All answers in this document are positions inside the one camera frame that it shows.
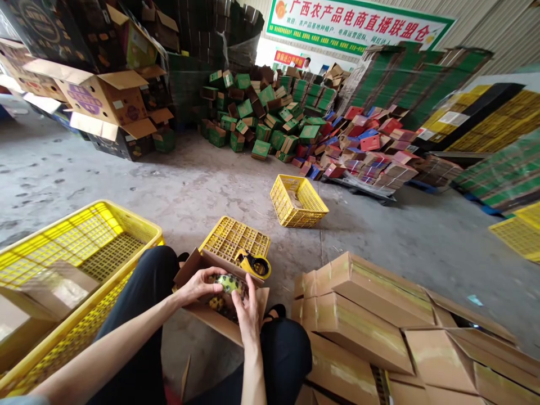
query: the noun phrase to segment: black pants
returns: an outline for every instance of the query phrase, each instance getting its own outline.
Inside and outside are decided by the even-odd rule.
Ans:
[[[168,246],[144,252],[96,340],[171,294],[178,268],[176,253]],[[89,404],[166,404],[161,333],[162,328],[159,328]],[[312,367],[311,345],[306,332],[290,319],[276,319],[264,324],[260,343],[268,404],[294,404]],[[215,387],[186,405],[240,404],[243,375],[244,365],[241,364]]]

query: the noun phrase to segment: hand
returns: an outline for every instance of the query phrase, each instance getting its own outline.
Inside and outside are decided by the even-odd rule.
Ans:
[[[208,277],[211,275],[226,275],[227,272],[219,267],[209,267],[199,270],[190,280],[185,283],[173,297],[178,299],[181,307],[197,301],[197,299],[206,294],[217,294],[223,291],[221,284],[208,283]]]
[[[236,290],[232,292],[232,301],[235,304],[244,348],[259,344],[259,311],[257,309],[257,296],[255,294],[255,285],[249,274],[246,274],[246,282],[248,296],[244,298],[244,301],[242,301]]]

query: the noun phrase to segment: gray floor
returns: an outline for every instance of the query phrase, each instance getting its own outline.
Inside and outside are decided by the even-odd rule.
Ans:
[[[0,245],[6,246],[97,199],[110,199],[163,227],[178,252],[201,244],[229,215],[270,235],[269,305],[289,308],[294,277],[350,250],[509,328],[540,357],[540,268],[488,231],[496,223],[449,191],[408,187],[383,207],[338,186],[315,182],[330,209],[317,229],[282,228],[269,198],[278,173],[298,169],[275,158],[218,149],[195,133],[171,155],[132,163],[94,150],[59,124],[30,112],[0,123]],[[467,297],[475,294],[483,307]],[[241,361],[232,343],[180,311],[166,325],[163,364],[178,385],[191,355],[187,397]]]

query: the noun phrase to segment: corrugated metal wall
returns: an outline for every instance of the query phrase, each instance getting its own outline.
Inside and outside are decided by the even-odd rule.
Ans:
[[[268,21],[272,0],[239,0],[259,10]],[[387,6],[408,8],[457,19],[438,49],[467,45],[495,52],[495,58],[479,74],[510,73],[519,66],[540,62],[540,7],[530,8],[532,0],[372,0]],[[357,57],[325,48],[266,35],[264,38],[319,52],[349,62]]]

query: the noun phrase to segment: banner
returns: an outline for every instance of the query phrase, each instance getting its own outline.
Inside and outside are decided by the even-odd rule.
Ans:
[[[289,66],[291,62],[294,62],[295,67],[300,69],[304,67],[305,63],[305,58],[281,51],[276,51],[276,56],[274,60],[287,66]]]
[[[455,19],[354,0],[272,0],[267,33],[361,55],[370,45],[415,41],[431,50]]]

